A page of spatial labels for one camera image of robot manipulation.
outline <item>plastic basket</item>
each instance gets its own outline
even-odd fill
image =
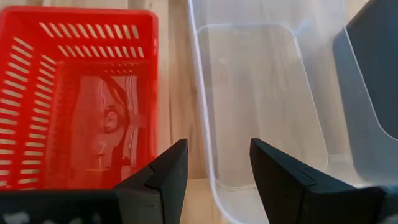
[[[153,160],[157,36],[149,11],[3,10],[0,189],[107,189]]]

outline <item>transparent storage container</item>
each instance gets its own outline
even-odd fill
[[[210,185],[230,222],[267,223],[251,138],[356,187],[396,182],[390,174],[366,178],[386,169],[358,165],[377,154],[372,147],[397,143],[377,123],[343,0],[189,0],[189,10]],[[351,89],[344,79],[350,74]]]

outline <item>gray plastic object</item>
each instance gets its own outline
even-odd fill
[[[333,45],[354,167],[368,183],[398,182],[397,10],[368,2]]]

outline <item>basket slot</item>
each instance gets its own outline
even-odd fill
[[[7,176],[9,173],[10,173],[9,170],[0,170],[0,177]]]
[[[87,56],[93,57],[93,55],[91,54],[91,52],[90,52],[90,50],[88,49],[87,46],[82,46],[82,47],[83,47],[83,50],[86,52]]]
[[[8,155],[13,155],[14,154],[14,150],[13,149],[6,149],[6,147],[2,147],[0,148],[0,155],[1,157],[6,157]]]
[[[33,108],[33,112],[41,114],[41,115],[46,115],[46,116],[50,116],[50,112],[46,109],[40,109],[38,107]]]
[[[23,179],[19,179],[18,180],[18,184],[36,183],[38,181],[39,181],[38,178],[26,178],[26,177],[24,177]]]
[[[11,58],[13,59],[11,61],[16,61],[16,62],[19,62],[19,63],[21,63],[23,65],[30,66],[30,62],[28,62],[27,60],[25,60],[22,57],[18,56],[17,54],[13,54],[13,53],[10,54]]]
[[[49,93],[53,93],[52,89],[50,89],[50,88],[48,88],[48,87],[46,87],[46,86],[44,86],[42,84],[36,84],[36,87],[41,89],[41,90],[43,90],[43,91],[46,91],[46,92],[49,92]]]
[[[69,45],[66,45],[66,48],[68,50],[68,53],[70,53],[74,57],[77,57],[75,51]]]
[[[16,130],[0,128],[0,135],[7,135],[5,138],[8,138],[8,135],[14,135],[15,133],[16,133]]]
[[[5,155],[4,157],[2,157],[0,159],[0,167],[3,166],[9,166],[11,165],[12,161],[11,161],[11,157],[9,155]]]
[[[49,65],[49,64],[47,64],[47,63],[45,63],[45,62],[40,62],[40,65],[43,66],[43,67],[45,67],[47,70],[50,70],[50,71],[52,71],[52,72],[55,72],[55,68],[54,68],[53,66],[51,66],[51,65]]]
[[[114,58],[114,54],[113,54],[112,48],[110,46],[106,46],[106,48],[107,48],[107,50],[109,52],[109,55]]]
[[[38,79],[40,82],[45,83],[46,85],[54,86],[54,82],[52,82],[52,81],[46,79],[45,77],[40,77],[40,76],[38,76],[37,79]]]
[[[136,58],[137,54],[136,54],[136,50],[134,49],[134,47],[130,47],[130,51],[131,51],[131,55]]]
[[[87,26],[87,29],[88,29],[88,31],[90,32],[91,36],[97,39],[98,36],[97,36],[97,34],[95,33],[93,26],[90,25],[90,24],[86,24],[86,26]]]
[[[13,108],[10,108],[10,106],[3,106],[3,108],[0,108],[0,116],[4,117],[3,114],[8,114],[10,116],[19,116],[19,112],[12,109]]]
[[[26,165],[26,167],[33,166],[33,165],[39,165],[41,163],[42,163],[42,161],[39,158],[37,158],[37,159],[25,159],[25,160],[22,161],[22,165]]]
[[[72,35],[70,35],[70,33],[69,33],[67,27],[66,27],[64,24],[58,23],[58,26],[59,26],[60,30],[61,30],[67,37],[72,38]]]
[[[49,95],[48,93],[42,93],[40,91],[35,92],[35,95],[40,97],[41,99],[45,99],[45,100],[49,100],[49,101],[51,101],[51,99],[52,99],[51,95]]]
[[[35,102],[35,104],[43,106],[44,108],[50,108],[51,107],[50,104],[44,103],[43,101],[40,101],[40,100],[35,100],[34,102]]]
[[[54,37],[54,35],[51,33],[47,25],[45,25],[43,22],[40,22],[39,24],[43,28],[43,30],[47,33],[47,35],[49,35],[50,37]]]
[[[32,121],[39,122],[40,124],[41,123],[47,124],[48,122],[50,122],[48,119],[41,118],[40,116],[33,116]]]
[[[97,49],[96,49],[94,46],[91,46],[91,50],[93,51],[93,53],[95,54],[95,56],[101,57],[100,54],[98,53]]]
[[[54,23],[50,23],[50,27],[52,28],[53,33],[55,33],[59,37],[63,37],[63,35],[61,34],[61,32],[58,30],[57,26]]]
[[[80,38],[80,34],[77,32],[77,29],[73,24],[68,24],[68,27],[75,37]]]
[[[15,107],[21,106],[21,104],[19,102],[16,102],[14,100],[4,99],[4,98],[0,98],[0,103],[2,103],[2,104],[4,103],[4,104],[15,106]]]
[[[119,28],[119,26],[117,24],[113,25],[113,29],[114,29],[117,37],[119,37],[119,39],[123,39],[122,32],[120,31],[120,28]]]
[[[0,118],[0,124],[1,126],[3,126],[3,124],[6,124],[7,126],[16,126],[17,121],[13,119]]]
[[[98,46],[98,48],[99,48],[99,51],[101,52],[102,56],[107,58],[108,56],[106,55],[104,48],[102,46]]]
[[[28,79],[24,75],[19,75],[19,74],[15,73],[15,72],[12,72],[12,71],[6,71],[6,75],[9,75],[10,77],[16,78],[16,79],[18,79],[18,80],[20,80],[22,82],[27,82],[28,81]]]
[[[13,139],[0,138],[0,145],[15,145],[15,144],[17,144],[15,138]]]
[[[26,90],[25,83],[19,83],[17,80],[13,78],[5,79],[4,83],[7,85],[8,88],[16,88],[18,90]]]
[[[105,28],[106,28],[106,31],[108,32],[109,37],[114,39],[114,35],[113,35],[113,31],[112,31],[111,26],[108,25],[108,24],[105,24]]]
[[[48,130],[48,127],[37,125],[37,124],[31,124],[29,127],[30,127],[30,129],[35,130],[35,133],[37,131],[47,131]]]
[[[84,37],[89,38],[87,31],[83,25],[77,24],[77,27],[79,27],[80,33],[83,34]]]
[[[29,182],[24,184],[18,184],[21,190],[34,190],[37,187],[37,182]]]
[[[22,94],[8,90],[8,89],[2,89],[2,93],[6,94],[10,98],[22,98]]]
[[[18,37],[14,37],[13,39],[14,39],[18,44],[21,44],[22,46],[24,46],[24,47],[27,48],[28,50],[33,51],[33,47],[32,47],[30,44],[28,44],[27,42],[21,40],[21,39],[18,38]]]
[[[22,169],[20,170],[20,174],[38,174],[39,169]]]
[[[17,46],[15,46],[15,45],[13,45],[13,46],[11,47],[11,49],[12,49],[12,50],[15,50],[16,52],[19,52],[20,54],[22,54],[22,55],[24,55],[24,56],[26,56],[26,57],[28,57],[28,58],[32,58],[32,54],[31,54],[31,53],[28,53],[27,51],[25,51],[24,49],[22,49],[22,48],[20,48],[20,47],[17,47]]]
[[[23,66],[20,66],[20,65],[18,65],[16,63],[14,63],[14,62],[8,62],[8,66],[13,68],[14,70],[18,70],[18,71],[20,71],[22,73],[29,74],[29,70],[28,69],[26,69]]]
[[[139,39],[138,29],[135,25],[131,26],[132,33],[134,34],[134,38]]]
[[[129,55],[129,51],[127,50],[127,47],[126,47],[126,46],[122,46],[122,50],[123,50],[124,56],[125,56],[126,58],[129,58],[130,55]]]
[[[27,142],[27,146],[25,151],[24,151],[24,160],[36,160],[36,159],[42,159],[41,157],[44,155],[44,141],[42,142]]]
[[[118,46],[114,47],[114,50],[116,51],[116,55],[118,55],[118,57],[123,57],[122,53],[120,52],[120,49]]]
[[[47,62],[50,62],[55,65],[55,61],[52,58],[50,58],[46,55],[42,55],[42,58],[44,58],[44,60],[46,60]]]
[[[144,51],[142,50],[142,47],[138,47],[138,53],[140,57],[144,57]]]
[[[54,74],[51,74],[50,72],[48,72],[48,71],[46,71],[44,69],[39,69],[39,72],[41,74],[43,74],[43,75],[46,75],[46,76],[50,77],[50,78],[55,78]]]
[[[58,48],[61,50],[61,52],[62,52],[62,54],[64,54],[64,56],[69,57],[69,54],[61,45],[58,45]]]
[[[29,146],[29,147],[34,147],[34,148],[44,148],[45,144],[43,142],[32,142],[32,141],[28,141],[25,142],[25,146]]]
[[[127,25],[122,25],[122,27],[123,27],[123,31],[124,31],[124,36],[125,36],[127,39],[131,39],[130,31],[129,31],[129,26],[127,26]]]
[[[100,35],[102,38],[105,39],[106,36],[105,36],[104,30],[103,30],[103,28],[101,27],[101,25],[95,24],[95,27],[97,28],[97,31],[98,31],[99,35]]]
[[[37,139],[45,139],[46,135],[44,134],[36,134],[36,133],[29,133],[29,137],[31,140],[36,141]]]
[[[77,51],[77,53],[81,56],[81,57],[86,57],[83,52],[80,50],[79,46],[75,46],[75,49]]]
[[[0,187],[5,187],[6,185],[7,185],[7,181],[6,180],[0,181]]]

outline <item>wooden plank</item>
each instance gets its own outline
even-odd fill
[[[0,9],[7,6],[40,6],[42,4],[42,0],[2,0],[0,1]]]
[[[43,0],[43,6],[127,9],[127,0]]]
[[[345,1],[346,12],[347,12],[347,22],[352,20],[352,18],[362,9],[362,7],[369,2],[369,0],[347,0]]]
[[[195,90],[187,2],[169,0],[169,78],[172,141],[188,139],[189,178],[207,176]]]
[[[182,210],[183,224],[222,224],[220,211],[214,203],[208,179],[190,179]]]

